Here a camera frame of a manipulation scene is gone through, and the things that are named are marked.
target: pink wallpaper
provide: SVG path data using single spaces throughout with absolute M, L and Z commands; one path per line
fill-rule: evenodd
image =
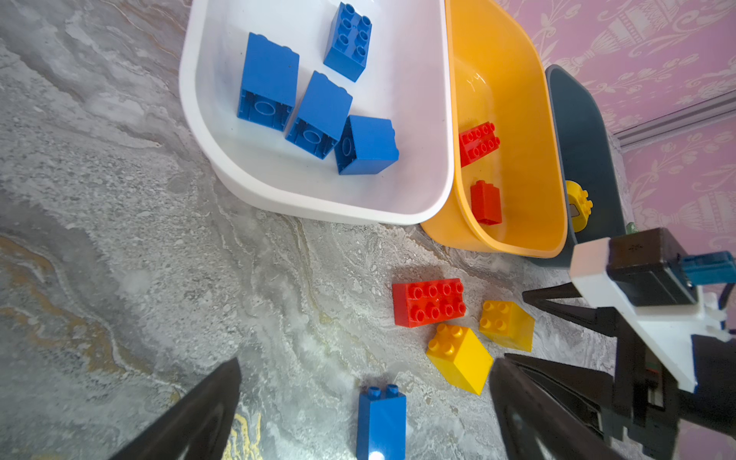
M 736 116 L 627 152 L 624 164 L 640 230 L 667 227 L 690 253 L 736 255 Z M 736 296 L 728 313 L 736 328 Z M 688 422 L 678 450 L 681 460 L 736 460 L 734 439 Z
M 497 0 L 616 133 L 736 90 L 736 0 Z

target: red block stud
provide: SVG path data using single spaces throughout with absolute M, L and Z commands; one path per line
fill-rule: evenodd
M 465 315 L 460 278 L 394 284 L 394 322 L 415 328 Z
M 460 167 L 478 161 L 498 148 L 501 139 L 496 137 L 495 130 L 493 123 L 486 122 L 460 135 Z
M 493 184 L 479 180 L 470 186 L 470 208 L 475 220 L 485 225 L 500 224 L 501 192 Z

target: dark gray plastic container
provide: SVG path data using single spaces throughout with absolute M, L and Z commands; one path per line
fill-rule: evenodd
M 569 268 L 577 243 L 625 235 L 626 224 L 601 111 L 588 90 L 562 67 L 550 66 L 546 74 L 562 182 L 573 180 L 580 184 L 590 194 L 593 208 L 588 225 L 579 233 L 573 232 L 568 214 L 567 241 L 557 257 L 530 259 L 539 266 Z

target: blue block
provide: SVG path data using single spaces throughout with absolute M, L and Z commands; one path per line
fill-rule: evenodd
M 253 32 L 243 66 L 238 118 L 283 131 L 297 103 L 299 55 Z
M 406 396 L 399 387 L 388 385 L 386 391 L 371 386 L 358 401 L 358 460 L 406 458 Z M 383 456 L 371 453 L 379 452 Z
M 315 71 L 286 140 L 324 159 L 340 139 L 353 97 Z
M 335 146 L 340 174 L 378 174 L 399 159 L 391 120 L 351 115 Z
M 368 62 L 368 45 L 373 28 L 368 16 L 355 12 L 351 4 L 341 3 L 332 20 L 330 40 L 325 52 L 325 65 L 358 81 Z
M 736 283 L 736 263 L 728 251 L 686 255 L 680 266 L 687 279 L 696 286 Z

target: yellow block with eye print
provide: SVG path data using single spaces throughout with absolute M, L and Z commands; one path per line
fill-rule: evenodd
M 565 184 L 567 185 L 567 201 L 570 203 L 570 217 L 573 218 L 573 230 L 577 233 L 588 225 L 593 202 L 588 199 L 588 191 L 583 190 L 577 182 L 565 180 Z
M 480 332 L 501 347 L 531 351 L 534 318 L 515 302 L 483 303 Z
M 475 394 L 483 391 L 493 358 L 469 328 L 442 323 L 428 348 L 427 357 L 450 385 Z

